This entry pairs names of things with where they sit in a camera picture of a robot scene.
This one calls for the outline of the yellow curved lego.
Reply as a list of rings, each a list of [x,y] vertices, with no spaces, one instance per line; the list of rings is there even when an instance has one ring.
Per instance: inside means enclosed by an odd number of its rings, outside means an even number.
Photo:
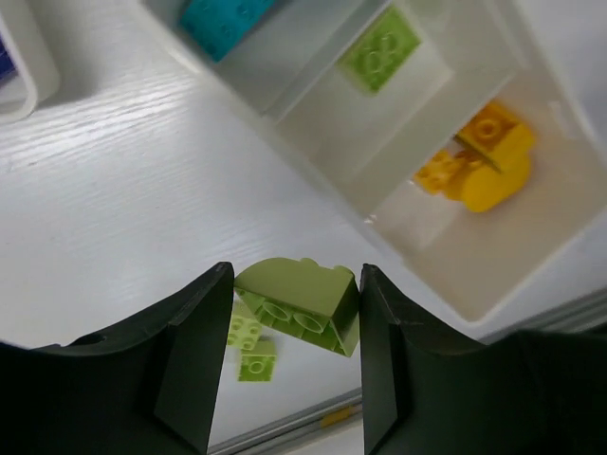
[[[499,101],[492,100],[455,135],[462,146],[478,152],[499,171],[510,168],[524,138],[519,118]]]

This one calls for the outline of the green lego with studs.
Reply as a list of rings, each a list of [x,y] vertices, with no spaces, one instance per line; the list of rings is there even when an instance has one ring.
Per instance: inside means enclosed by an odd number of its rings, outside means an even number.
[[[361,91],[375,95],[421,43],[402,11],[390,5],[343,53],[337,67]]]

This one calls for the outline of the dark blue lego brick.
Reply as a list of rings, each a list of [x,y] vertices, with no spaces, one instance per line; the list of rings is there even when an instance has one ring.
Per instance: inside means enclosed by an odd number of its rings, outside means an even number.
[[[19,76],[16,65],[13,62],[8,50],[4,33],[1,33],[0,40],[0,85],[7,86],[15,81]]]

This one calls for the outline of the small yellow lego brick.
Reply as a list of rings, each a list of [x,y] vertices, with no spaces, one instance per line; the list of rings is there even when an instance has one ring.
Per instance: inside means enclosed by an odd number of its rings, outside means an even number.
[[[436,195],[447,187],[465,163],[463,151],[453,154],[442,149],[414,174],[413,182],[426,193]]]

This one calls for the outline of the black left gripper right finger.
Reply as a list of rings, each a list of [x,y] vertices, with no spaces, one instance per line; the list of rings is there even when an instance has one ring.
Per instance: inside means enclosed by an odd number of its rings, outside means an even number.
[[[486,345],[371,264],[359,305],[368,454],[602,454],[606,330],[518,331]]]

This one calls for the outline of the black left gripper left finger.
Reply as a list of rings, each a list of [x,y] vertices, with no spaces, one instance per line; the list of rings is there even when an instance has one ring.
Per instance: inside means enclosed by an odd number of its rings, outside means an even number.
[[[1,346],[5,454],[204,454],[232,309],[221,262],[69,345]]]

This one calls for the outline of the yellow rounded lego piece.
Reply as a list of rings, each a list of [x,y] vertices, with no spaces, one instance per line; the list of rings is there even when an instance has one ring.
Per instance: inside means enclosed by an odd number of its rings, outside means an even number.
[[[531,171],[534,133],[524,126],[486,140],[470,128],[457,137],[470,161],[457,175],[451,196],[471,212],[485,212],[521,190]]]

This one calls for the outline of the light green curved lego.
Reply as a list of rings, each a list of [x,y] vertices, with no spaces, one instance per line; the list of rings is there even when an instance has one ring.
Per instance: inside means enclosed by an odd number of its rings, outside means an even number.
[[[359,289],[347,267],[270,258],[239,273],[234,290],[262,325],[338,355],[355,351]]]

